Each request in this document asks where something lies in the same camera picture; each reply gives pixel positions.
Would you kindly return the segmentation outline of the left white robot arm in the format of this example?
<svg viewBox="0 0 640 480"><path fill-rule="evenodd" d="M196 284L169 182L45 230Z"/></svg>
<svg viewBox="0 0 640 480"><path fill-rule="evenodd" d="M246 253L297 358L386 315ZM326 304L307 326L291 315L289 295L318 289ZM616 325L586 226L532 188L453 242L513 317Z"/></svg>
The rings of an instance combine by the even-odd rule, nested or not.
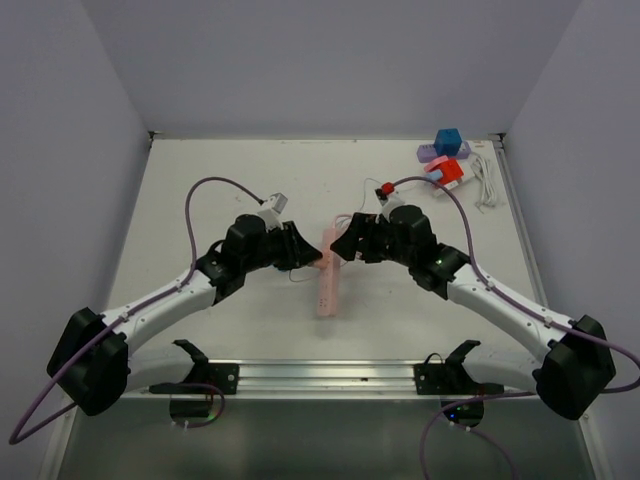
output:
<svg viewBox="0 0 640 480"><path fill-rule="evenodd" d="M270 228L257 215L241 215L225 238L173 283L134 304L103 313L88 307L75 312L47 372L85 414L98 415L126 392L133 376L129 362L153 337L233 295L251 272L267 267L298 269L321 257L294 222Z"/></svg>

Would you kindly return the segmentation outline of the pink power strip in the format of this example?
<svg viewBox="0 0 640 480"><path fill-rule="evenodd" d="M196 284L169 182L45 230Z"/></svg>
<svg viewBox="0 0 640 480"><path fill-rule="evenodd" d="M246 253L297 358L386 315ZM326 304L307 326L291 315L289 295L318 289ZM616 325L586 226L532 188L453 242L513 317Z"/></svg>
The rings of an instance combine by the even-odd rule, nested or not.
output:
<svg viewBox="0 0 640 480"><path fill-rule="evenodd" d="M319 269L317 315L332 317L337 314L339 300L340 257L331 250L331 244L339 237L335 227L325 229L322 240L322 259Z"/></svg>

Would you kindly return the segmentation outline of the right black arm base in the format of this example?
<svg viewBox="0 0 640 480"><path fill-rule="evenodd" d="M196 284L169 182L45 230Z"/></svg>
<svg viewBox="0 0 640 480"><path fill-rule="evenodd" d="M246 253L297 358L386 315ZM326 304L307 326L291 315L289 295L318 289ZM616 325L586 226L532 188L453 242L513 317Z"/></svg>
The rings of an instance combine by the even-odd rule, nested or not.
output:
<svg viewBox="0 0 640 480"><path fill-rule="evenodd" d="M446 359L439 353L413 365L413 379L418 395L471 395L485 396L501 394L504 387L494 383L478 383L464 370L466 356L480 345L478 340L466 340ZM455 424L475 428L484 417L484 403L465 404L448 408L444 417Z"/></svg>

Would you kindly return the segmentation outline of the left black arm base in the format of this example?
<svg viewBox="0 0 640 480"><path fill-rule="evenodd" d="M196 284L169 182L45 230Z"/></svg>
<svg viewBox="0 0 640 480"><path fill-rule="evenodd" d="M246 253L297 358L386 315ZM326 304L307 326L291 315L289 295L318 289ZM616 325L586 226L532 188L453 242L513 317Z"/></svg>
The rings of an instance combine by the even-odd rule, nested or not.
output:
<svg viewBox="0 0 640 480"><path fill-rule="evenodd" d="M220 418L225 408L225 396L235 395L239 382L239 365L233 362L214 362L194 344L185 339L174 345L184 351L192 362L191 369L180 382L151 385L154 395L200 395L201 400L172 399L169 414L184 430L203 428Z"/></svg>

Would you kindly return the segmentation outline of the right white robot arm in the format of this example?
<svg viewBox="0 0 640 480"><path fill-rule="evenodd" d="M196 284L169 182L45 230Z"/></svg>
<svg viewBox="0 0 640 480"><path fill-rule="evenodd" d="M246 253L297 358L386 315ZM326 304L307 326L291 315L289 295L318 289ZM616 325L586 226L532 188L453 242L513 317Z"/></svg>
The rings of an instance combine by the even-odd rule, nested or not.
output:
<svg viewBox="0 0 640 480"><path fill-rule="evenodd" d="M419 287L475 312L523 346L451 362L445 379L454 391L478 383L532 391L556 414L577 420L616 374L600 322L588 315L574 320L506 288L469 255L439 242L417 206L357 213L330 249L344 260L406 267Z"/></svg>

